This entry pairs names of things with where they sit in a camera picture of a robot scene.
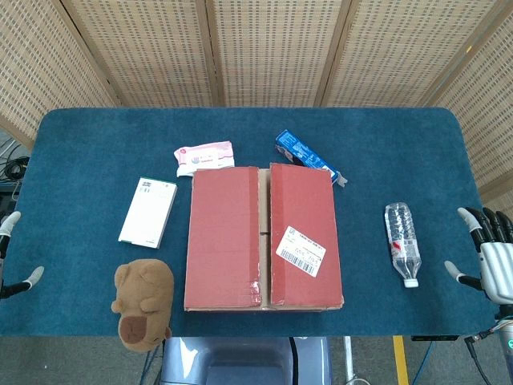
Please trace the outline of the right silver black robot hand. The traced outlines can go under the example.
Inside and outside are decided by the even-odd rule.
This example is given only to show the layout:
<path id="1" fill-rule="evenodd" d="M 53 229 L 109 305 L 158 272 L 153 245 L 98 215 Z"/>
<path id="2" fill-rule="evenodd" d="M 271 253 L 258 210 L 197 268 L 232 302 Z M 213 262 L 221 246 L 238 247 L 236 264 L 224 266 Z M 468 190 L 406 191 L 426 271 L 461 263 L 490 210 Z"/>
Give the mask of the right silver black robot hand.
<path id="1" fill-rule="evenodd" d="M 459 208 L 478 254 L 480 277 L 461 272 L 452 261 L 445 261 L 449 275 L 458 283 L 482 291 L 499 306 L 499 315 L 512 314 L 512 220 L 503 212 L 487 207 L 481 210 Z"/>

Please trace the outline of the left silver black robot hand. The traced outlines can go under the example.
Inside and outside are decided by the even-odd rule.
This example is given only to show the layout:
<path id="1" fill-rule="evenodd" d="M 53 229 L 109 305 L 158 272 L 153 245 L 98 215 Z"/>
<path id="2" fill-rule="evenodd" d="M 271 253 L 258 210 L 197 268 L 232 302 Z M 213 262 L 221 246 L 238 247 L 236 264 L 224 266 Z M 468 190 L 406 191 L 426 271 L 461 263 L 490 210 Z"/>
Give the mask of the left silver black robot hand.
<path id="1" fill-rule="evenodd" d="M 3 269 L 5 265 L 7 248 L 10 243 L 13 228 L 16 226 L 20 218 L 21 213 L 19 211 L 14 211 L 1 224 L 1 299 L 7 299 L 16 294 L 31 290 L 32 287 L 39 282 L 44 273 L 44 267 L 38 266 L 25 280 L 13 285 L 6 285 L 4 283 Z"/>

